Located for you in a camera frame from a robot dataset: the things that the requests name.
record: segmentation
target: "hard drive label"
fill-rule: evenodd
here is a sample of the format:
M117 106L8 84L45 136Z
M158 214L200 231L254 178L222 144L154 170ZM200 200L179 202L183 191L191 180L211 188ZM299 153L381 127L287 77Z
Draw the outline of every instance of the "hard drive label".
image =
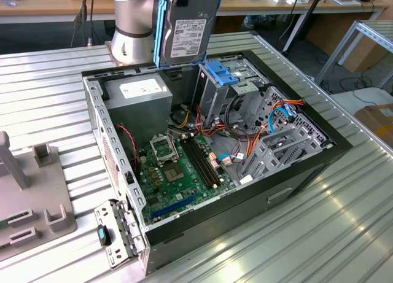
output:
M206 19L176 20L171 58L197 55Z

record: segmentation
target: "metal shelf rack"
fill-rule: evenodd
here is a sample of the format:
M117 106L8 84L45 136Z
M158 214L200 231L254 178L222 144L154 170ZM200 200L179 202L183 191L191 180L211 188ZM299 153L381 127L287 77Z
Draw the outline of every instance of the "metal shelf rack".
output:
M345 51L344 55L338 62L339 65L344 64L363 36L369 37L386 50L393 53L393 21L355 21L349 31L345 34L344 38L338 44L332 56L330 56L329 60L327 60L325 66L315 78L315 82L317 84L322 82L328 69L336 62L339 54L343 51L348 42L352 40L357 31L360 32L359 35L354 39L347 51ZM393 77L393 70L379 83L377 87L382 88L391 77Z

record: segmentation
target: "green circuit board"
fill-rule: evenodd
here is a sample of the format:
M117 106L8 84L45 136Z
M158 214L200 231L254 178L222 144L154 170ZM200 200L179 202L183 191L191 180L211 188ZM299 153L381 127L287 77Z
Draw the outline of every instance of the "green circuit board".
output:
M206 154L212 151L204 137L202 135L196 135L193 141L195 141L204 153L206 159L210 161ZM214 170L220 179L220 184L217 188L209 188L192 165L180 140L175 139L173 142L179 154L178 162L165 163L163 167L159 167L157 164L157 159L151 145L139 149L139 154L144 155L146 158L146 162L141 165L139 184L147 201L146 206L142 210L147 225L171 215L176 215L187 208L191 208L196 204L235 188L235 184L230 179L230 176L221 166L219 171ZM157 155L160 157L170 151L165 145L155 146L155 148L157 149ZM176 208L165 214L158 215L158 213L162 212L160 210L164 209L164 211L167 211L171 206Z
M5 220L0 220L0 230L7 228L8 225L8 219Z

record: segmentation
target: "yellow wire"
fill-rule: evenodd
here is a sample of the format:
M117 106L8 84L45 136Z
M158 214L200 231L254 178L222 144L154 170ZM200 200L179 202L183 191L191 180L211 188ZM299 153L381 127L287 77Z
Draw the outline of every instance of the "yellow wire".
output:
M183 128L183 127L185 127L185 125L187 124L187 122L189 120L189 114L190 114L190 111L188 110L187 114L185 115L185 119L184 119L183 123L181 125L178 125L176 128Z

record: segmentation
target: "motherboard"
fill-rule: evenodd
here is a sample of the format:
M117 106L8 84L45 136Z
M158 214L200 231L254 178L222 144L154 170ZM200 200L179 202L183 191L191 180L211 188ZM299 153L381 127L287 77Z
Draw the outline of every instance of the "motherboard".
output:
M201 134L186 139L165 135L150 143L138 150L142 162L139 183L147 201L142 214L147 225L235 188ZM170 155L169 161L161 162Z

